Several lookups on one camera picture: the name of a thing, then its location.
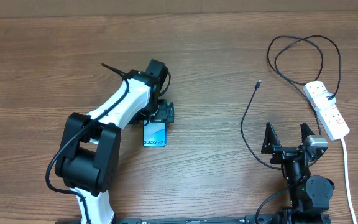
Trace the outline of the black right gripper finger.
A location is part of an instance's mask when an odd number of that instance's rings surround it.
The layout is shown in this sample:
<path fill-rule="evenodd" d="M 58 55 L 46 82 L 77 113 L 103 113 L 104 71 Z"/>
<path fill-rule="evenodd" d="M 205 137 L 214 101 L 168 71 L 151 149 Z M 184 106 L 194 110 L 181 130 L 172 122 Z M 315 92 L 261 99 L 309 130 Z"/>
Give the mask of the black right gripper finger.
<path fill-rule="evenodd" d="M 300 128 L 301 128 L 301 139 L 303 142 L 309 135 L 314 135 L 314 132 L 310 129 L 310 127 L 306 123 L 300 124 Z"/>
<path fill-rule="evenodd" d="M 262 154 L 273 154 L 282 147 L 282 144 L 271 123 L 266 124 L 265 137 L 261 148 Z"/>

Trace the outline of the Samsung Galaxy smartphone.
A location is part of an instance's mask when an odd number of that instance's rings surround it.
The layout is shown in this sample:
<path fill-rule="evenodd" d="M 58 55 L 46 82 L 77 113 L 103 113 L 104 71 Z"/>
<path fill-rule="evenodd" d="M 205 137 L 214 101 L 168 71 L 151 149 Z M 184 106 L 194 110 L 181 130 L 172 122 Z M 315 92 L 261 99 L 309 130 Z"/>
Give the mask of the Samsung Galaxy smartphone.
<path fill-rule="evenodd" d="M 165 147 L 167 144 L 167 131 L 165 123 L 144 123 L 143 146 Z"/>

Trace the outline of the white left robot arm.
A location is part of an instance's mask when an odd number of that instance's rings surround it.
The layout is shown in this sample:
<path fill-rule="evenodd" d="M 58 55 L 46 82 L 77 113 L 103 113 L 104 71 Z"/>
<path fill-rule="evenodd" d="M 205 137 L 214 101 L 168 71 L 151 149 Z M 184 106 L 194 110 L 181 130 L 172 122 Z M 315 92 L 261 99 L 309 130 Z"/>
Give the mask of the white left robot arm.
<path fill-rule="evenodd" d="M 87 114 L 72 113 L 65 123 L 58 152 L 45 182 L 61 194 L 74 195 L 81 217 L 77 223 L 115 223 L 108 189 L 114 182 L 124 128 L 143 127 L 145 147 L 167 144 L 167 125 L 174 122 L 174 104 L 163 99 L 171 81 L 167 66 L 151 60 L 145 71 L 111 71 L 122 78 L 118 91 Z"/>

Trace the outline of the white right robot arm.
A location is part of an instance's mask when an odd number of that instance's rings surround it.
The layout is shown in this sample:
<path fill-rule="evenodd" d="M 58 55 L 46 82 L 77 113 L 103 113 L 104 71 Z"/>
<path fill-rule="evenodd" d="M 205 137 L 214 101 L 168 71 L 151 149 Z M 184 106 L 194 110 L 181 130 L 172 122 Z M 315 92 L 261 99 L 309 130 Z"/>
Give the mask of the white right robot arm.
<path fill-rule="evenodd" d="M 317 161 L 328 149 L 328 141 L 316 135 L 306 123 L 300 125 L 301 144 L 283 147 L 271 123 L 266 124 L 261 153 L 271 154 L 271 164 L 281 166 L 287 187 L 271 195 L 261 203 L 254 223 L 330 223 L 329 201 L 335 189 L 334 183 L 323 176 L 311 175 L 309 163 Z M 262 215 L 263 206 L 285 192 L 289 193 L 290 206 L 281 208 L 273 215 Z"/>

